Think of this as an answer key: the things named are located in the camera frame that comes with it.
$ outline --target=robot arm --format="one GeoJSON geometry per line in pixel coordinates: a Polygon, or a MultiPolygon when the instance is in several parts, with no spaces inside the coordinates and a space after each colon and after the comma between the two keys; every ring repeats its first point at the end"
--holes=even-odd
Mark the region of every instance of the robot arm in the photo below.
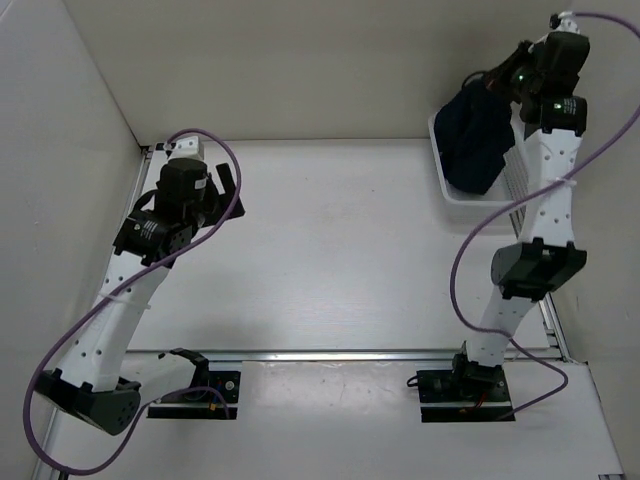
{"type": "MultiPolygon", "coordinates": [[[[200,228],[220,219],[235,184],[229,166],[218,165],[225,189],[219,193],[203,158],[198,137],[173,146],[157,190],[136,202],[118,232],[104,291],[188,245],[200,228]],[[143,210],[153,197],[154,208],[143,210]]],[[[230,218],[242,215],[238,202],[230,218]]],[[[196,352],[175,349],[143,364],[124,361],[148,302],[172,266],[156,269],[113,298],[82,330],[57,367],[40,375],[36,391],[70,415],[117,435],[140,405],[175,390],[208,385],[208,361],[196,352]]],[[[104,296],[108,294],[101,293],[96,303],[104,296]]]]}
{"type": "MultiPolygon", "coordinates": [[[[573,95],[589,53],[587,37],[567,16],[552,17],[554,32],[523,42],[485,75],[490,91],[522,104],[529,162],[529,192],[564,177],[573,167],[586,130],[587,104],[573,95]]],[[[586,264],[574,246],[573,181],[530,202],[517,243],[498,250],[491,265],[494,284],[479,327],[513,336],[524,316],[586,264]]],[[[474,332],[454,358],[453,385],[462,397],[478,397],[502,377],[509,343],[504,335],[474,332]]]]}

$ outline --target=dark blue towel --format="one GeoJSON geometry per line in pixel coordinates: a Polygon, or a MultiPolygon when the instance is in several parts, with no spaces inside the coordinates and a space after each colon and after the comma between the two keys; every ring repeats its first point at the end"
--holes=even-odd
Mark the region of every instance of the dark blue towel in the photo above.
{"type": "Polygon", "coordinates": [[[434,132],[447,181],[463,192],[484,195],[504,168],[515,144],[511,106],[482,80],[469,82],[436,115],[434,132]]]}

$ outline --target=wire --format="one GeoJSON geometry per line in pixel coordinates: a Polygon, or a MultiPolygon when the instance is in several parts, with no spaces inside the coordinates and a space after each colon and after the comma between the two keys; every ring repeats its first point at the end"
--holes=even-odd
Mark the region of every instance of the wire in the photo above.
{"type": "MultiPolygon", "coordinates": [[[[607,13],[594,13],[594,12],[575,12],[573,15],[576,16],[576,17],[598,18],[598,19],[608,20],[610,22],[617,23],[617,24],[622,25],[623,27],[629,29],[638,38],[638,40],[640,40],[640,29],[638,29],[638,27],[635,26],[634,24],[632,24],[631,22],[628,22],[627,20],[625,20],[623,18],[620,18],[620,17],[617,17],[615,15],[609,15],[607,13]]],[[[460,310],[460,305],[458,304],[458,296],[456,294],[456,278],[458,276],[458,269],[460,267],[460,261],[462,260],[462,256],[464,255],[464,252],[469,247],[469,244],[471,243],[471,241],[487,225],[489,225],[491,222],[493,222],[496,218],[500,217],[501,215],[504,215],[505,213],[510,213],[510,212],[518,209],[519,207],[529,203],[534,198],[538,198],[538,197],[540,197],[542,195],[545,195],[545,194],[551,192],[555,188],[563,186],[565,184],[566,180],[572,178],[574,175],[576,175],[577,173],[582,171],[589,164],[591,164],[591,162],[593,162],[596,158],[598,158],[600,155],[602,155],[604,152],[606,152],[609,148],[611,148],[611,146],[614,145],[618,140],[620,140],[620,138],[625,133],[627,133],[629,131],[629,129],[636,123],[636,121],[638,120],[639,117],[640,117],[640,105],[636,108],[636,110],[633,112],[633,114],[631,115],[629,120],[627,120],[627,122],[622,126],[622,128],[620,128],[620,130],[618,130],[618,132],[616,132],[615,135],[613,135],[604,145],[602,145],[595,152],[593,152],[591,155],[589,155],[584,160],[584,162],[582,162],[580,165],[578,165],[575,168],[573,168],[571,171],[569,171],[560,180],[558,180],[556,182],[553,182],[553,183],[551,183],[550,185],[548,185],[548,186],[546,186],[544,188],[541,188],[537,192],[530,193],[530,194],[526,195],[524,198],[521,198],[520,200],[516,200],[516,201],[510,203],[509,205],[507,205],[507,206],[495,211],[494,213],[489,215],[487,218],[485,218],[480,224],[478,224],[473,230],[471,230],[471,232],[469,233],[467,238],[462,242],[462,245],[460,246],[460,249],[458,250],[458,253],[456,254],[456,257],[455,257],[455,259],[453,261],[453,265],[451,266],[451,275],[449,277],[449,295],[451,297],[451,304],[453,306],[454,311],[456,312],[456,315],[457,315],[458,319],[467,328],[473,330],[474,332],[493,333],[493,334],[502,335],[503,337],[508,338],[509,341],[511,342],[511,344],[520,353],[525,355],[527,358],[539,363],[540,365],[542,365],[544,367],[547,367],[550,370],[553,370],[554,372],[556,372],[558,375],[560,375],[562,377],[562,384],[560,386],[554,388],[553,390],[551,390],[551,391],[549,391],[549,392],[547,392],[547,393],[545,393],[543,395],[540,395],[539,397],[534,398],[533,400],[530,400],[530,401],[528,401],[526,403],[523,403],[522,405],[514,408],[512,411],[506,413],[505,415],[501,415],[496,420],[501,420],[501,419],[503,419],[505,417],[514,415],[517,412],[520,412],[520,411],[524,410],[525,408],[528,408],[528,407],[530,407],[532,405],[535,405],[536,403],[542,402],[543,400],[546,400],[547,398],[549,398],[549,397],[557,394],[558,392],[564,390],[567,387],[567,385],[569,384],[569,377],[567,376],[567,374],[565,372],[563,372],[558,367],[552,365],[551,363],[549,363],[549,362],[547,362],[547,361],[545,361],[545,360],[543,360],[541,358],[536,357],[531,352],[529,352],[527,349],[522,347],[518,342],[516,342],[511,337],[511,335],[508,332],[506,332],[504,330],[499,330],[499,329],[478,327],[478,326],[472,324],[469,320],[467,320],[465,318],[465,316],[462,314],[462,311],[460,310]]]]}
{"type": "MultiPolygon", "coordinates": [[[[81,477],[81,476],[93,475],[94,473],[101,472],[102,470],[107,468],[109,465],[111,465],[115,461],[115,459],[118,458],[120,453],[122,453],[122,451],[124,450],[124,447],[129,442],[129,439],[131,438],[131,435],[133,434],[133,431],[136,425],[138,424],[138,420],[140,420],[142,413],[144,412],[144,410],[149,404],[144,405],[138,411],[138,414],[134,418],[131,424],[131,427],[127,431],[127,434],[124,440],[122,441],[118,449],[115,451],[115,453],[111,457],[109,457],[109,459],[107,459],[104,463],[102,463],[97,467],[89,468],[89,469],[78,469],[78,468],[68,467],[66,465],[62,465],[61,463],[57,462],[56,460],[51,458],[47,454],[47,452],[44,451],[44,449],[38,443],[38,440],[36,439],[35,433],[33,431],[33,425],[31,423],[31,401],[33,399],[33,394],[35,392],[36,382],[38,380],[39,375],[44,371],[47,364],[51,361],[51,359],[58,352],[58,350],[60,350],[60,348],[71,337],[73,337],[78,332],[78,330],[80,330],[84,325],[86,325],[98,312],[100,312],[104,307],[106,307],[109,304],[109,302],[111,302],[110,297],[117,297],[120,292],[125,290],[127,287],[131,286],[134,282],[141,279],[145,275],[148,275],[149,273],[153,272],[154,270],[157,270],[160,267],[170,264],[171,262],[176,260],[178,257],[193,250],[198,245],[201,245],[202,243],[210,239],[218,230],[220,230],[220,227],[231,216],[231,213],[233,212],[233,209],[235,208],[236,203],[238,203],[238,199],[240,198],[240,188],[242,186],[242,175],[240,172],[240,164],[238,163],[238,159],[236,158],[231,148],[229,148],[229,146],[218,136],[214,135],[213,133],[207,132],[206,130],[202,130],[200,128],[188,128],[185,130],[180,130],[179,132],[172,135],[171,138],[167,140],[167,142],[169,143],[173,142],[176,138],[181,137],[188,133],[195,133],[195,134],[199,134],[199,135],[210,138],[211,140],[216,142],[218,145],[220,145],[220,147],[222,147],[222,149],[227,153],[227,155],[229,156],[229,159],[233,163],[233,166],[236,172],[236,191],[233,193],[233,196],[231,197],[231,202],[229,203],[229,206],[222,214],[222,217],[220,217],[220,220],[218,221],[218,223],[216,223],[213,227],[211,227],[201,238],[199,238],[198,240],[195,240],[193,243],[178,250],[177,252],[163,258],[157,263],[154,263],[153,265],[139,271],[135,275],[131,276],[130,278],[122,282],[116,288],[114,288],[108,297],[105,297],[100,302],[98,302],[80,320],[78,320],[78,322],[75,325],[73,325],[64,335],[62,335],[62,337],[60,337],[60,339],[51,347],[51,349],[45,354],[44,358],[40,361],[40,363],[36,367],[35,371],[33,372],[33,375],[31,376],[31,380],[29,381],[29,385],[27,386],[27,391],[24,397],[24,403],[22,405],[22,425],[24,427],[24,432],[27,437],[27,441],[29,442],[29,445],[31,446],[33,451],[36,453],[36,455],[40,458],[40,460],[42,460],[44,463],[46,463],[50,467],[56,470],[59,470],[61,472],[65,472],[70,475],[81,477]]],[[[185,393],[195,392],[198,390],[207,390],[216,396],[220,395],[220,392],[210,387],[188,388],[184,390],[178,390],[177,392],[167,392],[167,394],[169,393],[185,394],[185,393]]],[[[221,400],[222,400],[221,403],[225,405],[224,398],[222,398],[221,400]]],[[[228,417],[228,409],[226,407],[225,407],[225,411],[227,412],[227,417],[228,417]]]]}
{"type": "Polygon", "coordinates": [[[467,75],[465,77],[465,79],[462,81],[462,86],[460,87],[460,90],[462,90],[464,87],[466,87],[467,83],[469,82],[469,80],[471,80],[473,77],[475,77],[477,75],[484,75],[485,73],[487,73],[486,70],[476,70],[475,72],[472,72],[469,75],[467,75]]]}

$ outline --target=white floor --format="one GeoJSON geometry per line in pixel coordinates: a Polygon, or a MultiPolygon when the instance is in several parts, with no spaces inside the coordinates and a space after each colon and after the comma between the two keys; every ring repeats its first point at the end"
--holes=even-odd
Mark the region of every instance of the white floor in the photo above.
{"type": "MultiPolygon", "coordinates": [[[[422,424],[409,363],[246,363],[238,420],[143,420],[103,480],[597,480],[621,473],[589,371],[563,365],[567,390],[495,424],[422,424]]],[[[558,376],[506,365],[516,404],[558,376]]],[[[58,415],[51,452],[90,467],[119,438],[58,415]]],[[[43,471],[38,480],[48,479],[43,471]]]]}
{"type": "MultiPolygon", "coordinates": [[[[454,350],[468,332],[451,308],[451,262],[470,225],[443,208],[428,140],[235,142],[245,217],[181,258],[130,348],[454,350]]],[[[210,167],[227,162],[206,151],[210,167]]],[[[154,188],[164,152],[153,156],[154,188]]],[[[479,320],[509,220],[474,241],[459,277],[479,320]]],[[[546,348],[534,309],[518,340],[546,348]]]]}

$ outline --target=white wall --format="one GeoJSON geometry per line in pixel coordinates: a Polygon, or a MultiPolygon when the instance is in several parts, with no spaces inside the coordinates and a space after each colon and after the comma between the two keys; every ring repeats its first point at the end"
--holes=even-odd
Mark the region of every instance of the white wall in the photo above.
{"type": "Polygon", "coordinates": [[[134,133],[425,137],[569,0],[65,0],[134,133]]]}
{"type": "MultiPolygon", "coordinates": [[[[605,9],[578,0],[578,10],[605,9]]],[[[606,5],[640,25],[640,2],[606,5]]],[[[592,52],[578,93],[589,100],[582,157],[617,130],[640,103],[640,42],[621,28],[582,20],[592,52]]],[[[556,296],[571,353],[588,360],[622,463],[640,478],[640,126],[576,177],[574,229],[585,269],[556,296]]]]}
{"type": "MultiPolygon", "coordinates": [[[[0,477],[19,480],[35,463],[27,382],[90,306],[140,153],[64,5],[0,0],[0,11],[0,477]]],[[[42,434],[50,410],[35,403],[42,434]]]]}

